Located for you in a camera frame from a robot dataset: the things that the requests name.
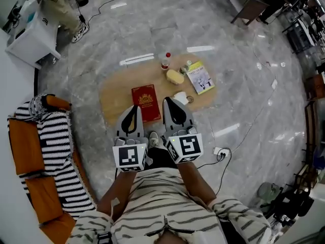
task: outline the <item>khaki pants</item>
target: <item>khaki pants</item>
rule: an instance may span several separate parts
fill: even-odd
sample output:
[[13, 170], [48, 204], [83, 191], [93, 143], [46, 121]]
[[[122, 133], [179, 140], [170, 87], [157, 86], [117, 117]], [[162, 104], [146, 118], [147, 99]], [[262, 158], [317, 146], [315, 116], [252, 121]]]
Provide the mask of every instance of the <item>khaki pants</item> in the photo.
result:
[[72, 33], [76, 33], [80, 28], [79, 18], [71, 8], [68, 0], [43, 0], [45, 10], [68, 28]]

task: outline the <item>yellow sponge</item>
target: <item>yellow sponge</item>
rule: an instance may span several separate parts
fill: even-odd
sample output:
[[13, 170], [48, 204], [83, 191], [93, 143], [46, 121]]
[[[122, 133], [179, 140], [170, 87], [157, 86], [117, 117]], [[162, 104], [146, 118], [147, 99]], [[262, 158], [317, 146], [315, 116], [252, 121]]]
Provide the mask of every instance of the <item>yellow sponge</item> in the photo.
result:
[[175, 85], [182, 84], [184, 82], [184, 76], [174, 70], [168, 70], [166, 73], [167, 80]]

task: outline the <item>small bottle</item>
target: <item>small bottle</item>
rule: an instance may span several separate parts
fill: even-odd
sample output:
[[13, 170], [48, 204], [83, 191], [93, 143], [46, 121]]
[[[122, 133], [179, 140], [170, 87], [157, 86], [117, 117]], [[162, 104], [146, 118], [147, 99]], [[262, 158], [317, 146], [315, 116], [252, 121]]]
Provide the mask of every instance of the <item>small bottle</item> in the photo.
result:
[[179, 69], [179, 73], [182, 74], [182, 75], [185, 75], [186, 72], [188, 72], [188, 70], [189, 70], [189, 66], [191, 66], [191, 65], [192, 65], [192, 62], [191, 62], [190, 60], [188, 60], [188, 61], [186, 62], [186, 64], [183, 65], [183, 66]]
[[162, 59], [160, 67], [163, 71], [168, 70], [169, 64], [170, 64], [170, 57], [171, 57], [171, 54], [169, 52], [167, 52], [166, 57]]

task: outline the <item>red book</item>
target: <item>red book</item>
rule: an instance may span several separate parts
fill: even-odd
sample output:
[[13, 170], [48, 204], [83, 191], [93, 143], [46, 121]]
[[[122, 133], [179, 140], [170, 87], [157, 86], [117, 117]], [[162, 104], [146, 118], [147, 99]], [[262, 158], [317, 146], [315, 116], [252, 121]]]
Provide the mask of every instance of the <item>red book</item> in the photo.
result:
[[133, 103], [141, 108], [143, 123], [161, 119], [154, 85], [132, 89]]

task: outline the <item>gold emblem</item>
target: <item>gold emblem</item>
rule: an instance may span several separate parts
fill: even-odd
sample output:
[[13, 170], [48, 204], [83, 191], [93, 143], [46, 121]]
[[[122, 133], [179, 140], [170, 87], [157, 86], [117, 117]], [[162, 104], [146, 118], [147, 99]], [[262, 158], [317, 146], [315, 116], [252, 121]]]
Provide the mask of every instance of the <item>gold emblem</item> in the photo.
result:
[[139, 97], [139, 104], [142, 105], [142, 104], [148, 104], [150, 102], [152, 102], [153, 99], [151, 97], [151, 95], [148, 95], [148, 94], [143, 94], [141, 97]]

